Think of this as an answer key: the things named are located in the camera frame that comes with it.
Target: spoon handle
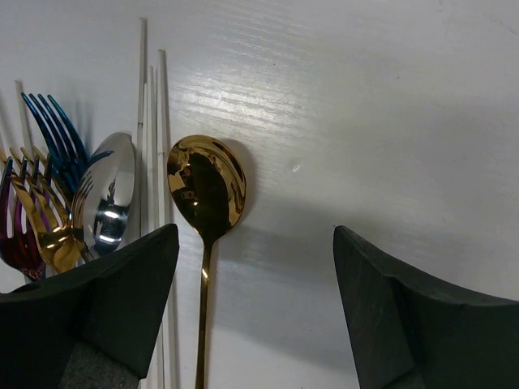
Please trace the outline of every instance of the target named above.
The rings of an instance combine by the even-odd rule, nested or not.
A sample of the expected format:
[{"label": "spoon handle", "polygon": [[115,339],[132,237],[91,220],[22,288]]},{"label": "spoon handle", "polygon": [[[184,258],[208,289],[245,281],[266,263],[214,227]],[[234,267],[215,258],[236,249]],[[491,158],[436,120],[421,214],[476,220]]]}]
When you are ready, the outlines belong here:
[{"label": "spoon handle", "polygon": [[198,354],[196,358],[195,389],[205,389],[205,339],[208,318],[209,268],[211,267],[212,244],[204,244],[200,280],[200,317],[198,324]]}]

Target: white chopstick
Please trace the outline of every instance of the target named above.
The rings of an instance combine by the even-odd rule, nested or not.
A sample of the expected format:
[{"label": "white chopstick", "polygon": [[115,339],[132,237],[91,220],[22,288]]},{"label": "white chopstick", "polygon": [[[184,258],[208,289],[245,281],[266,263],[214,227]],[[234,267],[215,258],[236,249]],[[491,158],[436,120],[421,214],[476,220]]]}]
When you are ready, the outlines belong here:
[{"label": "white chopstick", "polygon": [[158,177],[164,177],[159,182],[159,225],[164,225],[170,222],[170,203],[171,193],[167,184],[168,170],[166,164],[168,162],[169,154],[169,97],[168,97],[168,69],[165,60],[165,51],[159,50],[159,72],[161,75],[160,100],[161,100],[161,132],[157,135],[159,156]]},{"label": "white chopstick", "polygon": [[148,234],[150,231],[151,226],[148,223],[148,201],[149,201],[149,194],[148,194],[148,136],[147,133],[149,132],[150,128],[150,120],[152,119],[152,116],[150,114],[151,109],[151,102],[149,100],[149,94],[150,94],[150,86],[148,83],[144,85],[144,115],[143,115],[143,131],[142,131],[142,139],[141,139],[141,174],[140,174],[140,180],[139,180],[139,188],[141,190],[140,192],[140,231],[139,235],[143,237],[144,235]]},{"label": "white chopstick", "polygon": [[[169,223],[171,220],[170,204],[171,193],[168,185],[167,162],[169,156],[169,97],[168,97],[168,70],[166,64],[165,51],[159,50],[159,101],[161,103],[161,125],[158,127],[157,134],[157,156],[158,166],[157,174],[161,179],[158,185],[159,194],[159,225]],[[168,302],[162,316],[162,344],[163,355],[162,364],[164,366],[164,387],[177,389],[178,387],[178,371],[177,371],[177,339],[176,318],[174,317],[175,309],[175,280],[173,280],[171,291],[168,296]]]},{"label": "white chopstick", "polygon": [[24,87],[19,79],[15,81],[15,89],[16,99],[18,100],[19,120],[22,125],[22,136],[24,137],[24,147],[28,151],[29,155],[32,156],[32,136],[27,118],[27,107],[25,106],[25,101],[21,96]]},{"label": "white chopstick", "polygon": [[158,176],[157,176],[157,77],[152,66],[148,67],[149,101],[151,101],[148,123],[148,220],[151,230],[159,227]]},{"label": "white chopstick", "polygon": [[[135,192],[134,204],[141,206],[141,198],[143,192],[142,185],[142,168],[143,168],[143,125],[144,125],[144,85],[146,84],[146,62],[147,62],[147,39],[148,39],[148,24],[145,18],[140,18],[140,53],[139,53],[139,95],[137,104],[137,131],[135,133]],[[135,212],[136,221],[135,239],[142,234],[142,210]]]}]

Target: black foam piece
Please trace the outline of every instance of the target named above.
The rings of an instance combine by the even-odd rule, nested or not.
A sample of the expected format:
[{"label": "black foam piece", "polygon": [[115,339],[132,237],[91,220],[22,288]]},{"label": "black foam piece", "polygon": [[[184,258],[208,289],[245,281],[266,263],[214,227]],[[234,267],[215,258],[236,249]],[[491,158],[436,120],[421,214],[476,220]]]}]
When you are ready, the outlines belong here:
[{"label": "black foam piece", "polygon": [[[145,378],[177,257],[178,230],[168,224],[101,259],[0,294],[0,386],[63,387],[62,376],[78,376],[64,374],[81,366],[77,355],[109,358],[128,377]],[[79,353],[81,343],[99,353]]]},{"label": "black foam piece", "polygon": [[333,253],[362,389],[519,387],[519,302],[440,280],[346,227]]}]

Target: spoon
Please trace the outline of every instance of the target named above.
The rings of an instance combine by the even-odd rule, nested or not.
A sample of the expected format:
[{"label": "spoon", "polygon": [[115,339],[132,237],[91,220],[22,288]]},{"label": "spoon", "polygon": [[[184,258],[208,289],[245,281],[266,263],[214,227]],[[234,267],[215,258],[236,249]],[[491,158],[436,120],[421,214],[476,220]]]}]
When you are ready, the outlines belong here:
[{"label": "spoon", "polygon": [[234,154],[219,140],[192,135],[168,156],[169,191],[204,243],[195,389],[205,388],[205,340],[211,249],[239,221],[245,205],[245,175]]},{"label": "spoon", "polygon": [[72,204],[74,236],[85,262],[118,248],[135,188],[135,152],[128,134],[109,136],[92,159]]}]

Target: gold fork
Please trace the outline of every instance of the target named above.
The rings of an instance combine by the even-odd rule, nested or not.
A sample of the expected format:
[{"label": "gold fork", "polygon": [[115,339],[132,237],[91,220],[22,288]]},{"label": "gold fork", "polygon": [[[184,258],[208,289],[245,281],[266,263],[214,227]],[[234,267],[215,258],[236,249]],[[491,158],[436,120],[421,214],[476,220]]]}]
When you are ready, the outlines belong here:
[{"label": "gold fork", "polygon": [[[31,155],[27,152],[25,147],[21,147],[20,151],[22,154],[28,159],[29,164],[32,168],[34,168],[34,160],[32,160]],[[61,198],[63,202],[65,203],[65,206],[70,210],[72,203],[70,199],[72,199],[73,195],[68,191],[67,186],[61,181],[61,179],[52,173],[51,169],[51,159],[45,158],[45,155],[43,152],[40,151],[40,149],[36,146],[32,147],[32,151],[34,152],[34,155],[37,156],[40,159],[40,163],[45,167],[45,173],[43,174],[43,177],[45,180],[50,183],[50,178],[55,182],[56,188],[58,189],[58,193],[61,195]]]},{"label": "gold fork", "polygon": [[[17,157],[17,162],[21,162],[19,156]],[[46,159],[44,158],[44,160],[41,159],[41,163],[46,167]],[[11,183],[35,233],[36,243],[43,260],[53,266],[59,273],[71,270],[80,258],[80,252],[72,234],[72,222],[69,213],[54,192],[50,182],[47,182],[41,174],[38,174],[37,183],[40,184],[41,188],[37,184],[29,182],[29,191],[27,191],[20,177],[12,172]],[[30,194],[34,195],[36,202],[32,201]],[[49,203],[54,206],[58,218],[54,215]],[[36,204],[45,213],[47,225],[41,218],[41,211]]]}]

